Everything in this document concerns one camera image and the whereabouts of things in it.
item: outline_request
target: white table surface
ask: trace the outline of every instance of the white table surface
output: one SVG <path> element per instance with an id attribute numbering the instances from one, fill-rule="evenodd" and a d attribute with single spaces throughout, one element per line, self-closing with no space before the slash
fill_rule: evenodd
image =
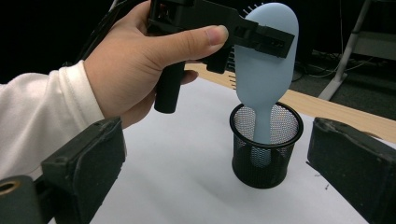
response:
<path id="1" fill-rule="evenodd" d="M 236 178 L 229 116 L 239 104 L 235 91 L 198 78 L 182 86 L 176 113 L 152 109 L 126 129 L 126 162 L 92 223 L 366 223 L 306 164 L 308 116 L 280 185 Z"/>

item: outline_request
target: hand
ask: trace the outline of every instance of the hand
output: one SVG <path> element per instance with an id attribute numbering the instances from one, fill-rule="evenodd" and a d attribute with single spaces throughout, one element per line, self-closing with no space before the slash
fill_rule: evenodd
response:
<path id="1" fill-rule="evenodd" d="M 173 35 L 147 36 L 150 1 L 117 21 L 84 62 L 105 118 L 121 116 L 123 127 L 147 115 L 162 70 L 173 63 L 198 60 L 221 49 L 228 38 L 224 26 L 210 26 Z M 181 84 L 197 78 L 186 71 Z"/>

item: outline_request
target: metal mesh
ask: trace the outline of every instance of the metal mesh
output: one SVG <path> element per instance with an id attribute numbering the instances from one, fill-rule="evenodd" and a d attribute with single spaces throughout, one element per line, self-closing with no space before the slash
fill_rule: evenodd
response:
<path id="1" fill-rule="evenodd" d="M 268 189 L 286 177 L 295 141 L 302 134 L 300 116 L 287 105 L 274 105 L 271 113 L 271 144 L 253 141 L 256 115 L 239 105 L 230 117 L 233 128 L 233 170 L 251 187 Z"/>

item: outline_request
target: person's arm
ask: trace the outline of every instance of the person's arm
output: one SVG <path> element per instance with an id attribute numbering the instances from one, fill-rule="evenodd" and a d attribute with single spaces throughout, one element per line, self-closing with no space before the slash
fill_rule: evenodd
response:
<path id="1" fill-rule="evenodd" d="M 166 66 L 209 56 L 228 38 L 224 26 L 148 36 L 149 4 L 117 21 L 85 62 L 0 87 L 0 179 L 32 173 L 99 119 L 120 116 L 123 127 L 138 122 L 150 111 Z M 197 76 L 186 71 L 181 84 Z"/>
<path id="2" fill-rule="evenodd" d="M 0 99 L 0 179 L 38 177 L 40 162 L 104 118 L 83 62 L 20 75 L 0 87 Z"/>

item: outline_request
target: white sleeve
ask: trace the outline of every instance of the white sleeve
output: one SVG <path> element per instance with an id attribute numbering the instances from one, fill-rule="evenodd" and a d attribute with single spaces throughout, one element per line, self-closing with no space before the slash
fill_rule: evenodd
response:
<path id="1" fill-rule="evenodd" d="M 40 162 L 103 119 L 83 61 L 0 86 L 0 179 L 41 174 Z"/>

